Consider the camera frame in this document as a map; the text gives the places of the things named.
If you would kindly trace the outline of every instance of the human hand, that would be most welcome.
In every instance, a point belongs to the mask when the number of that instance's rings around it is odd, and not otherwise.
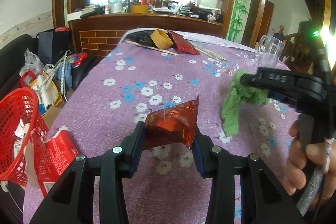
[[[289,149],[286,174],[283,179],[283,187],[289,195],[295,193],[297,189],[302,189],[307,179],[302,169],[307,164],[307,159],[317,165],[323,165],[326,158],[326,148],[324,143],[309,144],[306,151],[303,151],[297,138],[299,133],[298,121],[295,121],[289,130],[292,137],[296,137]],[[328,200],[336,189],[336,143],[333,144],[329,172],[325,177],[325,186],[322,194],[322,200]]]

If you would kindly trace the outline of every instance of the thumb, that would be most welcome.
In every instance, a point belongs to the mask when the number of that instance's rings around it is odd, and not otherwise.
[[[309,144],[306,147],[307,158],[317,165],[324,164],[326,147],[324,143]]]

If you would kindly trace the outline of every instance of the red plastic basket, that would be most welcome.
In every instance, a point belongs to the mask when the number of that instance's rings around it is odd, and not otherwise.
[[[18,139],[14,132],[20,120],[30,123],[27,135],[14,158],[13,145]],[[23,149],[30,140],[31,131],[38,132],[42,139],[48,128],[39,113],[39,101],[34,90],[30,88],[16,89],[0,102],[0,181],[10,180],[26,186],[26,161]]]

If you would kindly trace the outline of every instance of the floral tablecloth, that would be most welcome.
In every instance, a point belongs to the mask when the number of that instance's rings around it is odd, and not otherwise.
[[[220,38],[183,33],[201,40]],[[288,130],[297,113],[273,101],[268,105],[242,105],[239,135],[227,138],[222,130],[221,107],[232,76],[238,69],[257,70],[256,54],[220,45],[205,47],[229,61],[198,56],[168,55],[122,43],[94,67],[83,80],[51,127],[48,137],[67,128],[80,153],[102,155],[133,132],[150,111],[196,99],[197,123],[215,145],[235,155],[257,153],[282,179],[291,142]],[[279,62],[277,68],[286,66]],[[193,155],[182,144],[171,144],[142,153],[137,173],[124,179],[130,223],[201,224],[205,222],[211,179],[202,179]],[[99,223],[98,193],[94,220]],[[40,190],[26,188],[24,223],[28,224],[42,201]],[[236,184],[236,223],[241,219],[240,187]]]

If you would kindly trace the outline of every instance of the green cloth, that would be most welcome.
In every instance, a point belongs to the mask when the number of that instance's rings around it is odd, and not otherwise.
[[[238,70],[232,79],[230,91],[224,100],[222,108],[223,129],[227,137],[239,133],[238,114],[239,106],[243,103],[253,105],[268,104],[268,90],[261,90],[251,86],[242,85],[240,77],[248,73],[246,70]]]

